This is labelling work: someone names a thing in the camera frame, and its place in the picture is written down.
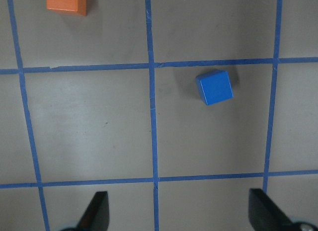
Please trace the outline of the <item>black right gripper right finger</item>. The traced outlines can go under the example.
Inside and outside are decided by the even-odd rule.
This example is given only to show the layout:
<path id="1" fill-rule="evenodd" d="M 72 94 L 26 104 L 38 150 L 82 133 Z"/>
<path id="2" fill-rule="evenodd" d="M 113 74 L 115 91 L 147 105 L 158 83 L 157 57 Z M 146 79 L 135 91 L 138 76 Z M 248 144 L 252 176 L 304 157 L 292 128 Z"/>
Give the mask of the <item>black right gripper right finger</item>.
<path id="1" fill-rule="evenodd" d="M 292 221 L 264 193 L 251 188 L 248 195 L 248 219 L 255 231 L 291 231 Z"/>

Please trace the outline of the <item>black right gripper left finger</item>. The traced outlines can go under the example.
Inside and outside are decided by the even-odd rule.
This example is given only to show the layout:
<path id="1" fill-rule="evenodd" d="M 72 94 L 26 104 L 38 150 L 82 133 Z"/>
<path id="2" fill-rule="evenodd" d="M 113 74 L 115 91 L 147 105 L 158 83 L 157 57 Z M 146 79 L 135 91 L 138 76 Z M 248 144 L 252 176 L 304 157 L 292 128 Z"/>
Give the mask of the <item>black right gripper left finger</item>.
<path id="1" fill-rule="evenodd" d="M 77 231 L 106 231 L 109 227 L 107 191 L 96 192 L 76 226 Z"/>

